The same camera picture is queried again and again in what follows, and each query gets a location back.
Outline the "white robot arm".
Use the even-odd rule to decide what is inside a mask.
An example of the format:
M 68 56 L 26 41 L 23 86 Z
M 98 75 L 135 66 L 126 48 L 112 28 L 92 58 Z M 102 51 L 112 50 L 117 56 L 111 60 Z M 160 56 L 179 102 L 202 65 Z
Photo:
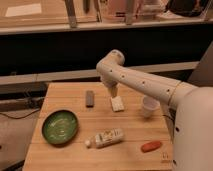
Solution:
M 112 94 L 121 83 L 176 111 L 172 171 L 213 171 L 213 87 L 132 70 L 124 61 L 123 53 L 114 49 L 96 70 Z

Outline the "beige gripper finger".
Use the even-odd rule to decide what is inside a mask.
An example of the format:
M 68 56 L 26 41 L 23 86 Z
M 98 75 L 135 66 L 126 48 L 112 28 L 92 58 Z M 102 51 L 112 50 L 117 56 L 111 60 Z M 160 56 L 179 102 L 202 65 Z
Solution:
M 112 86 L 110 89 L 109 89 L 109 93 L 110 93 L 110 96 L 112 98 L 115 98 L 117 95 L 118 95 L 118 87 L 117 86 Z

